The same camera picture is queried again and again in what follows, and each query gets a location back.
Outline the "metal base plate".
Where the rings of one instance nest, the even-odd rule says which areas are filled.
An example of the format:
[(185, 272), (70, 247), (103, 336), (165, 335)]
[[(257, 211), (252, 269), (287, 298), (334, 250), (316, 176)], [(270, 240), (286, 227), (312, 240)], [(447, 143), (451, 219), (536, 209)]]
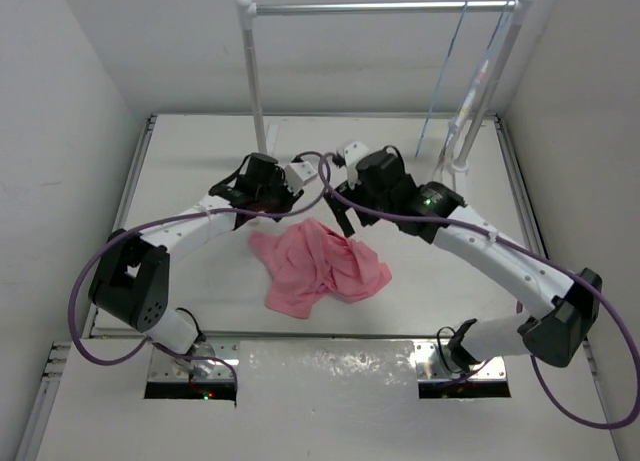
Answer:
[(435, 338), (417, 339), (413, 341), (414, 354), (412, 360), (420, 382), (506, 382), (507, 372), (504, 360), (494, 358), (471, 367), (467, 374), (459, 368), (450, 371), (439, 358), (438, 345)]
[(196, 349), (194, 356), (204, 360), (186, 361), (174, 358), (154, 348), (148, 369), (149, 382), (232, 382), (233, 373), (239, 365), (239, 342), (218, 338), (205, 341)]

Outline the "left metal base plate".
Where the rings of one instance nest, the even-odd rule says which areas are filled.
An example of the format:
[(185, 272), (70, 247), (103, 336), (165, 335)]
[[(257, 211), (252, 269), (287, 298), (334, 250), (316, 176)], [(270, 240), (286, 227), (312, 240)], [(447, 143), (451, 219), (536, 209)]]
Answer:
[(194, 356), (204, 360), (186, 361), (174, 358), (154, 348), (148, 369), (149, 382), (232, 382), (233, 373), (239, 365), (239, 342), (218, 338), (205, 341), (196, 349)]

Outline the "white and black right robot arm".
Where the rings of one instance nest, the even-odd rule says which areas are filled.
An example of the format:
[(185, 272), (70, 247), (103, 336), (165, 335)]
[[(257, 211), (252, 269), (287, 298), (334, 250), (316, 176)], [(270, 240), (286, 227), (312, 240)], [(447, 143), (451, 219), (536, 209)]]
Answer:
[(345, 236), (354, 233), (348, 209), (363, 226), (388, 220), (467, 262), (522, 304), (516, 315), (463, 322), (438, 347), (442, 368), (462, 375), (486, 360), (519, 355), (558, 368), (570, 364), (598, 317), (602, 279), (597, 273), (585, 268), (565, 274), (546, 265), (501, 236), (454, 190), (437, 181), (417, 184), (394, 146), (370, 151), (355, 143), (326, 155), (324, 165), (347, 174), (325, 195)]

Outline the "blue wire hanger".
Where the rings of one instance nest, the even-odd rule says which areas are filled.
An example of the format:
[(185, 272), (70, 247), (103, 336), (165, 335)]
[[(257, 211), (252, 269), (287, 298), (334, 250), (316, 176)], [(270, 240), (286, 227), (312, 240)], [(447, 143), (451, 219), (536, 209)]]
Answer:
[(415, 149), (415, 152), (414, 152), (414, 157), (415, 158), (417, 158), (419, 156), (420, 152), (421, 152), (421, 148), (422, 148), (422, 146), (424, 144), (424, 141), (426, 139), (427, 128), (428, 128), (429, 122), (432, 119), (433, 114), (434, 114), (434, 110), (435, 110), (435, 108), (436, 108), (436, 106), (437, 106), (437, 104), (438, 104), (438, 102), (440, 100), (442, 84), (443, 84), (444, 79), (446, 77), (446, 73), (448, 71), (448, 67), (449, 67), (449, 64), (450, 64), (450, 61), (451, 61), (451, 58), (452, 58), (452, 55), (453, 55), (453, 51), (454, 51), (454, 48), (455, 48), (455, 45), (456, 45), (460, 30), (461, 30), (461, 27), (462, 27), (463, 21), (465, 19), (466, 13), (468, 11), (468, 6), (469, 6), (469, 0), (465, 0), (464, 4), (463, 4), (463, 7), (461, 9), (461, 14), (460, 14), (460, 17), (458, 19), (457, 25), (456, 25), (455, 30), (453, 32), (453, 35), (452, 35), (452, 37), (450, 39), (445, 59), (443, 61), (441, 69), (439, 71), (438, 79), (436, 81), (434, 90), (432, 92), (430, 104), (429, 104), (427, 113), (425, 115), (425, 119), (424, 119), (424, 122), (423, 122), (423, 125), (422, 125), (422, 128), (421, 128), (420, 135), (419, 135), (419, 138), (418, 138), (418, 142), (417, 142), (417, 145), (416, 145), (416, 149)]

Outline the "white clothes rack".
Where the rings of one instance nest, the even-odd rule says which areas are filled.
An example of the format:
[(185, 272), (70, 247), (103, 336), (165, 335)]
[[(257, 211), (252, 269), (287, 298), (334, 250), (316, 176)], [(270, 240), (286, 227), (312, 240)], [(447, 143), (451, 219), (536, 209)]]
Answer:
[[(306, 113), (414, 113), (414, 152), (439, 71), (465, 0), (264, 4), (234, 0), (250, 95), (257, 149), (273, 153), (276, 132), (264, 119), (254, 30), (282, 29), (265, 46), (271, 61), (267, 83), (287, 111)], [(419, 158), (426, 177), (459, 183), (503, 71), (537, 0), (469, 0), (441, 97)], [(488, 70), (442, 176), (437, 169), (449, 123), (462, 102), (501, 11), (510, 14), (496, 38)]]

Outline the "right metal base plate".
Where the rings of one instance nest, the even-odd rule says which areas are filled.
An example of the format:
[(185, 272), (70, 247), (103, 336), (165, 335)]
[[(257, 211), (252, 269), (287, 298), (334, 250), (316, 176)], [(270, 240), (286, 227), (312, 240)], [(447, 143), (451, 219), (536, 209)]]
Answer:
[(435, 338), (417, 339), (413, 341), (414, 354), (412, 360), (420, 382), (506, 382), (507, 372), (504, 360), (494, 358), (471, 367), (467, 374), (459, 368), (450, 371), (439, 358), (438, 345)]

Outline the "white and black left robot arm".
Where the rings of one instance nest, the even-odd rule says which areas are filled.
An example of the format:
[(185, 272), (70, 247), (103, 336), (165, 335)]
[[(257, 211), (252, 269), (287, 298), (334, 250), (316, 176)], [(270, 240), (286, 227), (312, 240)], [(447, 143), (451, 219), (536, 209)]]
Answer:
[(89, 298), (99, 309), (168, 350), (186, 355), (198, 329), (169, 307), (170, 268), (210, 240), (231, 233), (258, 213), (278, 220), (317, 176), (300, 158), (285, 166), (251, 153), (230, 176), (214, 184), (198, 203), (179, 215), (138, 232), (119, 230), (101, 256)]

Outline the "white front cover panel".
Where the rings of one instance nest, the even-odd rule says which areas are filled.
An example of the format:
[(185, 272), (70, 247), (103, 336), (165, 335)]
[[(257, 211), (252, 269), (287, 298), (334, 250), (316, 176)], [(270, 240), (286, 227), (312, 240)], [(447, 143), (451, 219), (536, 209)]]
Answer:
[(510, 396), (423, 399), (409, 342), (245, 341), (236, 402), (148, 399), (151, 349), (71, 353), (42, 460), (613, 460), (611, 436), (547, 400), (525, 359)]

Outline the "pink t shirt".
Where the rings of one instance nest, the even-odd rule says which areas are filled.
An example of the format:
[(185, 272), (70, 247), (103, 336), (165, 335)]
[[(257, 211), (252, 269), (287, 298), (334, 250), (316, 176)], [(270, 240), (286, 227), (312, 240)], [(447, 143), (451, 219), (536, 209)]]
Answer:
[(315, 218), (278, 235), (254, 231), (248, 245), (271, 276), (265, 307), (297, 319), (309, 318), (313, 306), (327, 295), (353, 304), (392, 280), (388, 265), (373, 249)]

